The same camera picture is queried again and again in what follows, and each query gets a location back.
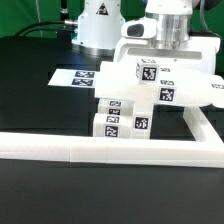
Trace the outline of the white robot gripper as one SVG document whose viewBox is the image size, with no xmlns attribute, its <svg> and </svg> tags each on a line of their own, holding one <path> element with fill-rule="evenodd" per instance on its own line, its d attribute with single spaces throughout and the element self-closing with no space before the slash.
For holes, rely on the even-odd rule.
<svg viewBox="0 0 224 224">
<path fill-rule="evenodd" d="M 121 28 L 114 62 L 128 55 L 187 60 L 203 73 L 215 73 L 221 38 L 211 32 L 191 32 L 188 16 L 150 16 L 126 22 Z"/>
</svg>

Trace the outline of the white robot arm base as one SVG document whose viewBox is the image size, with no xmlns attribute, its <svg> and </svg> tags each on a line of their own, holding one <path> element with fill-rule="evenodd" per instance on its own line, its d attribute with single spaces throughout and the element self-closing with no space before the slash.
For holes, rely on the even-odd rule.
<svg viewBox="0 0 224 224">
<path fill-rule="evenodd" d="M 176 48 L 189 38 L 193 9 L 200 7 L 200 20 L 206 26 L 204 10 L 211 10 L 222 0 L 142 1 L 146 2 L 144 17 L 126 22 L 121 15 L 121 0 L 84 0 L 73 43 L 95 55 L 114 51 L 122 36 L 152 39 L 156 48 Z"/>
</svg>

